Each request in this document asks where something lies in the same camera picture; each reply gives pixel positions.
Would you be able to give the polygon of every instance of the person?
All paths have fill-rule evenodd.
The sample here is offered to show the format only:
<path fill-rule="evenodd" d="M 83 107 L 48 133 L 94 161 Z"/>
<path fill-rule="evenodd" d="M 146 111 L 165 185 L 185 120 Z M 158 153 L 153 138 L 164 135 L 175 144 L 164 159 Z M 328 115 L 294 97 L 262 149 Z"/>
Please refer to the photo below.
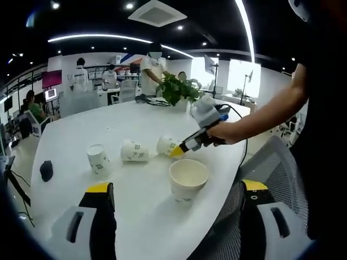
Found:
<path fill-rule="evenodd" d="M 149 52 L 140 64 L 142 94 L 147 96 L 156 96 L 156 89 L 162 83 L 162 75 L 169 74 L 166 71 L 162 59 L 162 46 L 158 42 L 150 44 Z"/>
<path fill-rule="evenodd" d="M 186 75 L 186 73 L 184 72 L 184 71 L 181 71 L 180 73 L 178 73 L 178 79 L 179 80 L 181 80 L 181 81 L 189 81 L 189 82 L 191 82 L 191 83 L 195 83 L 195 84 L 197 84 L 197 88 L 198 89 L 201 89 L 201 83 L 200 82 L 198 82 L 198 80 L 196 80 L 196 79 L 190 79 L 190 80 L 187 80 L 187 75 Z"/>
<path fill-rule="evenodd" d="M 300 137 L 291 147 L 298 165 L 309 206 L 307 225 L 311 239 L 326 237 L 328 229 L 336 221 L 333 198 L 328 197 L 329 176 L 343 169 L 334 156 L 342 128 L 329 125 L 329 106 L 343 111 L 340 103 L 327 103 L 326 90 L 339 93 L 345 85 L 343 61 L 346 58 L 347 1 L 345 0 L 289 0 L 297 15 L 307 21 L 307 39 L 300 41 L 301 51 L 295 59 L 298 65 L 289 86 L 276 95 L 268 104 L 241 120 L 222 122 L 208 130 L 211 136 L 226 139 L 230 144 L 253 137 L 285 122 L 297 113 L 309 100 L 307 117 Z"/>
<path fill-rule="evenodd" d="M 72 92 L 78 93 L 78 92 L 85 92 L 87 91 L 87 85 L 88 85 L 88 71 L 84 69 L 86 61 L 84 58 L 79 58 L 77 60 L 77 67 L 72 74 Z"/>
<path fill-rule="evenodd" d="M 43 122 L 47 118 L 47 115 L 44 113 L 42 109 L 42 103 L 40 104 L 35 103 L 35 93 L 33 90 L 29 90 L 27 92 L 26 100 L 28 102 L 28 109 L 36 118 L 37 122 L 39 123 Z"/>
<path fill-rule="evenodd" d="M 102 74 L 103 89 L 117 87 L 117 73 L 114 71 L 115 65 L 110 64 Z"/>

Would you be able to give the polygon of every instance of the stand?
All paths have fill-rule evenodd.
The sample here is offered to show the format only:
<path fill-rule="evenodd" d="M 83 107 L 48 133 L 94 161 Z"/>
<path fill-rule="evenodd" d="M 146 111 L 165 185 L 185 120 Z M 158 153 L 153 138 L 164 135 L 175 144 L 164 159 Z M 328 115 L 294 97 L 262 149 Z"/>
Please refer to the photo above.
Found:
<path fill-rule="evenodd" d="M 243 101 L 243 96 L 244 96 L 244 93 L 245 93 L 245 88 L 246 88 L 246 80 L 247 80 L 247 78 L 250 78 L 250 76 L 248 76 L 248 75 L 245 75 L 245 82 L 243 83 L 243 90 L 242 90 L 242 94 L 241 94 L 241 100 L 240 100 L 240 105 L 242 105 L 243 106 L 243 104 L 242 104 L 242 101 Z"/>
<path fill-rule="evenodd" d="M 218 64 L 212 65 L 212 67 L 216 67 L 216 69 L 215 69 L 215 83 L 214 83 L 214 86 L 213 86 L 213 91 L 204 90 L 204 92 L 211 93 L 212 97 L 215 98 L 215 96 L 216 96 L 216 86 L 217 86 Z"/>

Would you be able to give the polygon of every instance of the paper cup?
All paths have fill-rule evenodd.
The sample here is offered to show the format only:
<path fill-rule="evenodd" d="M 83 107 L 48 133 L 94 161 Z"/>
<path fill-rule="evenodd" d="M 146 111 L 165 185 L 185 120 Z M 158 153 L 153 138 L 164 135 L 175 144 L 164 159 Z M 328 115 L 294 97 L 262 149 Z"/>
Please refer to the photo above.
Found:
<path fill-rule="evenodd" d="M 120 156 L 122 161 L 148 161 L 149 150 L 137 142 L 125 140 L 120 150 Z"/>
<path fill-rule="evenodd" d="M 166 135 L 162 136 L 160 137 L 157 144 L 157 153 L 163 153 L 169 156 L 172 150 L 178 145 L 180 145 L 179 141 L 174 140 L 173 138 Z"/>
<path fill-rule="evenodd" d="M 95 175 L 97 175 L 101 180 L 105 180 L 111 176 L 111 163 L 102 145 L 91 146 L 87 155 L 92 171 Z"/>
<path fill-rule="evenodd" d="M 191 205 L 209 177 L 207 168 L 198 161 L 183 159 L 170 166 L 171 191 L 182 205 Z"/>

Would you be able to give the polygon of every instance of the window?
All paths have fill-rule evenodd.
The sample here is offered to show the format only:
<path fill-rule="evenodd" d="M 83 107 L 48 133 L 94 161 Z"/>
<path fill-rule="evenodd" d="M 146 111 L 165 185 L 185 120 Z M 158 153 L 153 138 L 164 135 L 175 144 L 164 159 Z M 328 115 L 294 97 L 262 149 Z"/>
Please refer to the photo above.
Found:
<path fill-rule="evenodd" d="M 252 71 L 252 78 L 249 80 L 249 76 Z M 237 89 L 242 91 L 243 87 L 245 87 L 244 95 L 252 98 L 258 98 L 260 88 L 260 72 L 260 64 L 253 64 L 247 61 L 230 60 L 228 92 L 234 94 Z"/>
<path fill-rule="evenodd" d="M 218 63 L 218 58 L 211 58 L 215 63 Z M 215 76 L 205 71 L 205 58 L 194 57 L 191 62 L 191 78 L 198 80 L 203 87 L 209 87 L 215 79 Z"/>

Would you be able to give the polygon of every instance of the black ceiling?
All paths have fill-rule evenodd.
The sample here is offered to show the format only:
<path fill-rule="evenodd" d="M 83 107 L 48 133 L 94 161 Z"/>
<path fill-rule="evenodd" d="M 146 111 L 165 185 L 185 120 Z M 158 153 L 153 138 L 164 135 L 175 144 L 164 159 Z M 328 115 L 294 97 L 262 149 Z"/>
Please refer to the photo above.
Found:
<path fill-rule="evenodd" d="M 160 41 L 179 50 L 231 49 L 249 51 L 247 35 L 242 18 L 234 0 L 162 0 L 187 15 L 187 19 L 161 28 L 131 21 L 128 16 L 149 0 L 57 0 L 58 10 L 51 8 L 50 1 L 7 1 L 2 7 L 2 48 L 0 69 L 3 82 L 34 65 L 47 62 L 61 49 L 64 55 L 89 51 L 122 51 L 145 54 L 147 45 L 116 39 L 83 38 L 57 43 L 47 43 L 54 36 L 76 33 L 111 33 Z M 133 10 L 126 10 L 127 3 Z M 280 70 L 295 66 L 291 57 L 299 36 L 304 33 L 304 24 L 295 16 L 287 0 L 243 0 L 252 34 L 256 54 L 268 56 L 278 62 L 256 58 L 266 67 Z M 30 14 L 35 13 L 34 27 L 25 26 Z M 12 53 L 23 53 L 7 64 Z M 172 59 L 184 56 L 165 51 Z M 221 54 L 220 58 L 249 60 L 247 56 Z"/>

